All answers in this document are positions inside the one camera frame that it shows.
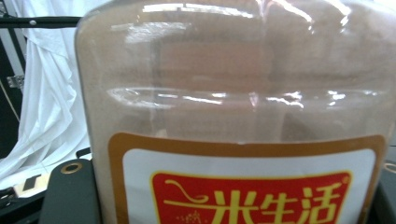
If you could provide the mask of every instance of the red label panel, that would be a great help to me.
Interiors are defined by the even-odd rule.
[[[336,223],[348,172],[292,178],[158,173],[152,188],[162,224]]]

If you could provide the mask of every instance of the product label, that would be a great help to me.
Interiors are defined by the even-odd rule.
[[[384,140],[224,144],[119,133],[109,144],[119,223],[358,223]]]

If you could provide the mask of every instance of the white fabric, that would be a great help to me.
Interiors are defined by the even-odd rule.
[[[15,0],[19,17],[81,17],[108,0]],[[89,146],[74,51],[76,28],[25,29],[27,57],[19,141],[0,160],[0,189],[49,173]]]

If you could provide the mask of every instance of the brown label border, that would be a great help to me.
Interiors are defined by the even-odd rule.
[[[131,133],[116,133],[109,140],[108,154],[117,221],[118,223],[129,223],[122,158],[126,152],[134,148],[183,155],[239,158],[318,156],[370,148],[375,153],[375,166],[359,217],[359,223],[363,223],[370,209],[370,201],[374,197],[381,164],[385,158],[385,145],[385,138],[381,135],[314,143],[236,144],[163,139]]]

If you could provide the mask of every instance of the plastic bottle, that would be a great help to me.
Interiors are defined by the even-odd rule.
[[[370,1],[92,11],[76,49],[105,223],[362,223],[394,125],[394,36]]]

